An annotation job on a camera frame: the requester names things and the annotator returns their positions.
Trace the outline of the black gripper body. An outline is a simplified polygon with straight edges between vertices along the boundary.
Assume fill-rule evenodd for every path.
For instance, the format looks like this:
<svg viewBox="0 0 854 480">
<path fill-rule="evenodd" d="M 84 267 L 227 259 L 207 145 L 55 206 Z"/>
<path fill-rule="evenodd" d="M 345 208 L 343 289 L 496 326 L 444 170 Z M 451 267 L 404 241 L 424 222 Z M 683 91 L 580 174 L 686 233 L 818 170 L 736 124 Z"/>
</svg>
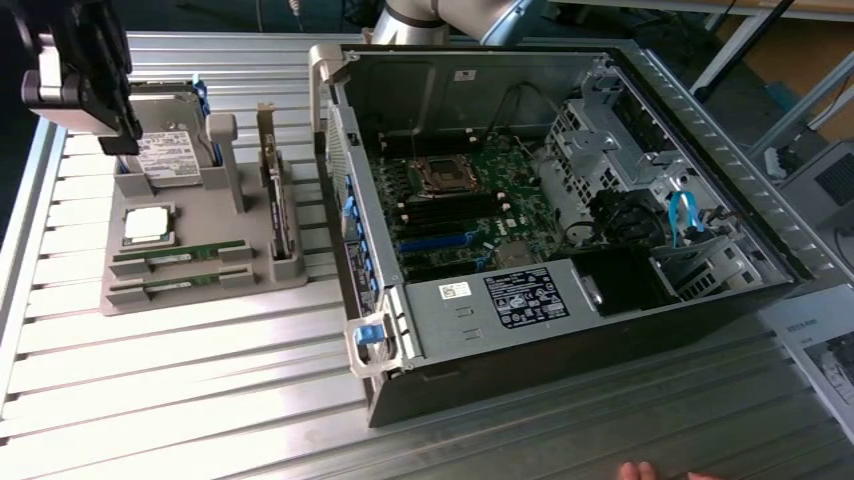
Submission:
<svg viewBox="0 0 854 480">
<path fill-rule="evenodd" d="M 136 117 L 127 37 L 109 1 L 51 1 L 40 35 L 40 114 L 95 135 Z"/>
</svg>

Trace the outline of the person's hand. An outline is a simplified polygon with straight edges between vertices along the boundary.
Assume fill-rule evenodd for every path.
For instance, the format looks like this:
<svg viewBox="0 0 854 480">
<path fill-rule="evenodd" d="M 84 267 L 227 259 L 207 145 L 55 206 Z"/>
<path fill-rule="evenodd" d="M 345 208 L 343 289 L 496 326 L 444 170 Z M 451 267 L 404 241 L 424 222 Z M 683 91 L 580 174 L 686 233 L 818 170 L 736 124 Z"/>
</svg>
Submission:
<svg viewBox="0 0 854 480">
<path fill-rule="evenodd" d="M 659 474 L 647 461 L 642 462 L 626 462 L 620 465 L 618 470 L 619 480 L 659 480 Z M 683 476 L 686 480 L 720 480 L 720 477 L 708 475 L 704 473 L 687 472 Z"/>
</svg>

